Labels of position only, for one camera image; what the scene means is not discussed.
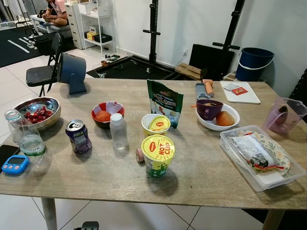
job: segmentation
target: table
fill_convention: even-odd
[[[46,26],[46,27],[45,27],[45,26],[37,25],[37,24],[36,24],[37,21],[38,21],[38,22],[44,22],[44,23],[45,23],[45,22],[46,22],[45,19],[39,18],[39,17],[37,16],[37,14],[30,15],[30,18],[31,18],[31,20],[32,20],[32,22],[33,22],[33,26],[34,26],[34,29],[36,30],[36,32],[39,32],[38,28],[40,28],[40,29],[42,29],[42,30],[47,31],[48,34],[51,33],[51,31],[50,31],[50,29],[49,29],[49,26]]]
[[[176,155],[162,178],[151,178],[143,164],[135,159],[135,150],[143,140],[141,119],[150,113],[145,80],[85,79],[87,93],[69,95],[68,85],[57,83],[48,96],[59,100],[61,118],[41,134],[53,161],[41,177],[26,171],[12,179],[0,174],[0,194],[42,197],[48,230],[56,229],[54,198],[100,201],[125,201],[208,207],[270,209],[264,230],[277,229],[284,210],[307,208],[307,178],[256,193],[219,147],[220,132],[208,130],[197,120],[195,81],[161,81],[183,93],[182,114],[178,128],[168,136]],[[233,106],[240,114],[240,127],[262,126],[277,94],[263,82],[251,82],[261,104],[230,103],[219,82],[214,82],[215,99]],[[109,130],[102,130],[92,120],[91,109],[98,103],[117,101],[125,107],[128,126],[128,151],[113,149]],[[93,148],[76,155],[65,134],[65,125],[81,119],[87,126]],[[307,126],[301,121],[288,139],[276,139],[306,168]],[[12,144],[9,137],[4,144]]]

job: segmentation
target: red packet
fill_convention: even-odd
[[[238,96],[238,95],[244,94],[248,91],[246,89],[244,89],[243,87],[240,87],[240,88],[232,90],[231,92],[233,92],[235,95]]]

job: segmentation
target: transparent food container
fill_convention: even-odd
[[[236,150],[230,142],[230,137],[242,136],[253,132],[257,140],[261,141],[265,150],[272,151],[283,163],[284,169],[257,170],[248,164],[245,158]],[[246,126],[220,133],[220,146],[229,156],[237,169],[249,182],[252,188],[257,191],[274,188],[282,184],[287,184],[306,174],[305,169],[300,166],[289,154],[272,138],[269,137],[259,126]]]

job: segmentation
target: water bottle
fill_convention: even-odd
[[[31,171],[45,173],[51,164],[51,155],[47,153],[47,147],[33,124],[15,109],[4,113],[8,121],[13,141],[20,150],[29,158]]]
[[[127,148],[127,124],[121,114],[113,114],[111,116],[110,130],[114,148],[119,150]]]

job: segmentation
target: sitting person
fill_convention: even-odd
[[[65,26],[68,25],[68,18],[66,14],[66,7],[64,0],[46,0],[48,2],[46,13],[43,14],[45,19],[44,26]],[[55,10],[57,15],[52,15],[52,8]]]

